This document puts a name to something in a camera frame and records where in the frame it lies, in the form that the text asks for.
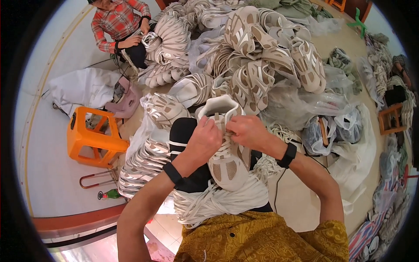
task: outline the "plaid shirt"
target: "plaid shirt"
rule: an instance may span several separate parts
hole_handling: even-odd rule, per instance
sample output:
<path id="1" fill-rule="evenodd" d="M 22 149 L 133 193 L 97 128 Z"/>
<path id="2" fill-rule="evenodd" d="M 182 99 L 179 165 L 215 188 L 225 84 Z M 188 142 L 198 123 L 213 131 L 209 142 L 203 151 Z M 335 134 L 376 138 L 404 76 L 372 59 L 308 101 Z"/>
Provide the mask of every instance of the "plaid shirt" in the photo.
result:
<path id="1" fill-rule="evenodd" d="M 105 32 L 111 35 L 113 40 L 121 40 L 134 33 L 146 17 L 151 20 L 150 9 L 146 3 L 139 0 L 113 0 L 117 4 L 112 11 L 104 11 L 97 8 L 92 20 L 92 31 L 96 45 L 103 52 L 115 54 L 115 42 L 108 42 Z M 139 11 L 142 17 L 135 14 L 133 9 Z"/>

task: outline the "wooden stool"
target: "wooden stool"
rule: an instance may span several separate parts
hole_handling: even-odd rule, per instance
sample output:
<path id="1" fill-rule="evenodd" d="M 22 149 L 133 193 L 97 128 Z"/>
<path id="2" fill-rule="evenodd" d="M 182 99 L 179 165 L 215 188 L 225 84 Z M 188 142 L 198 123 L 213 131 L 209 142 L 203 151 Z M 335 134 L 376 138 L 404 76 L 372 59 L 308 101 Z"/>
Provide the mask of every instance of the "wooden stool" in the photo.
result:
<path id="1" fill-rule="evenodd" d="M 378 113 L 378 121 L 380 123 L 380 133 L 381 135 L 388 135 L 395 132 L 401 132 L 406 130 L 406 126 L 402 126 L 398 120 L 402 103 L 394 104 L 390 106 L 389 108 L 380 111 Z M 396 127 L 391 126 L 391 119 L 395 118 L 396 121 Z"/>
<path id="2" fill-rule="evenodd" d="M 339 8 L 339 10 L 341 11 L 341 13 L 343 13 L 343 10 L 345 9 L 345 5 L 346 5 L 346 0 L 342 0 L 342 4 L 337 3 L 335 0 L 330 0 L 329 2 L 326 2 L 329 5 L 334 5 L 337 8 Z"/>
<path id="3" fill-rule="evenodd" d="M 95 129 L 86 127 L 85 116 L 87 113 L 102 116 Z M 67 127 L 68 156 L 81 164 L 113 168 L 113 165 L 109 164 L 111 159 L 118 152 L 125 152 L 129 146 L 129 141 L 120 138 L 116 120 L 113 115 L 113 113 L 84 106 L 76 108 Z M 105 135 L 99 132 L 106 120 L 109 121 L 111 135 Z M 79 155 L 83 146 L 93 148 L 94 158 Z M 108 150 L 103 158 L 101 158 L 99 154 L 99 148 Z"/>

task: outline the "mesh panel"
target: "mesh panel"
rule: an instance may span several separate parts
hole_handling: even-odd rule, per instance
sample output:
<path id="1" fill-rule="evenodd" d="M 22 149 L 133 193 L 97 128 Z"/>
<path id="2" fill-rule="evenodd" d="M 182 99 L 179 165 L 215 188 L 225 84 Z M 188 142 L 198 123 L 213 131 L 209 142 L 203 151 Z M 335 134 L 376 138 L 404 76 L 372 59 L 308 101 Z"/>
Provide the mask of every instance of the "mesh panel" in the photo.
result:
<path id="1" fill-rule="evenodd" d="M 232 180 L 237 172 L 237 165 L 234 161 L 225 164 L 227 168 L 228 179 Z"/>
<path id="2" fill-rule="evenodd" d="M 212 165 L 212 174 L 215 176 L 215 179 L 221 181 L 221 167 L 220 165 Z"/>

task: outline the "black wristband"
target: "black wristband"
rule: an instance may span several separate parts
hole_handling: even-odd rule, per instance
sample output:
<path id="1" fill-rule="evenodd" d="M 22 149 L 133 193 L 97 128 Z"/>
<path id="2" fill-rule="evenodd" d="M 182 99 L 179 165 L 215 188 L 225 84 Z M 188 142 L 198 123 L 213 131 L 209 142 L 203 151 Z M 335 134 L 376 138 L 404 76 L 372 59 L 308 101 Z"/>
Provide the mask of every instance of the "black wristband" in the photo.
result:
<path id="1" fill-rule="evenodd" d="M 141 19 L 140 19 L 140 26 L 141 26 L 142 20 L 144 18 L 147 18 L 148 19 L 148 22 L 150 22 L 150 20 L 151 20 L 151 17 L 149 17 L 149 16 L 142 16 Z"/>
<path id="2" fill-rule="evenodd" d="M 182 176 L 179 174 L 179 172 L 176 170 L 176 168 L 172 165 L 171 162 L 164 165 L 163 170 L 166 172 L 166 174 L 169 176 L 170 180 L 175 185 L 178 184 L 180 181 L 182 181 Z"/>
<path id="3" fill-rule="evenodd" d="M 284 157 L 281 160 L 275 159 L 277 164 L 285 169 L 290 168 L 291 161 L 294 160 L 295 155 L 297 154 L 297 147 L 294 144 L 287 143 L 287 145 L 288 147 L 285 151 Z"/>

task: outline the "shoe tongue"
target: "shoe tongue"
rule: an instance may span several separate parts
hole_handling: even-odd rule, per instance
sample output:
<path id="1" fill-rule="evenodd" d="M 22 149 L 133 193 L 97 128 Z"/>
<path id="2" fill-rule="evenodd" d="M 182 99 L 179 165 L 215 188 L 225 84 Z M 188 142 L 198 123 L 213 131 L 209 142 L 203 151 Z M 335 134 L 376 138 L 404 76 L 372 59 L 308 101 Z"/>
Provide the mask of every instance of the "shoe tongue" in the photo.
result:
<path id="1" fill-rule="evenodd" d="M 214 116 L 211 116 L 209 118 L 214 119 L 216 126 L 218 127 L 218 129 L 220 129 L 223 134 L 225 132 L 225 114 L 219 114 L 219 113 L 215 113 Z"/>

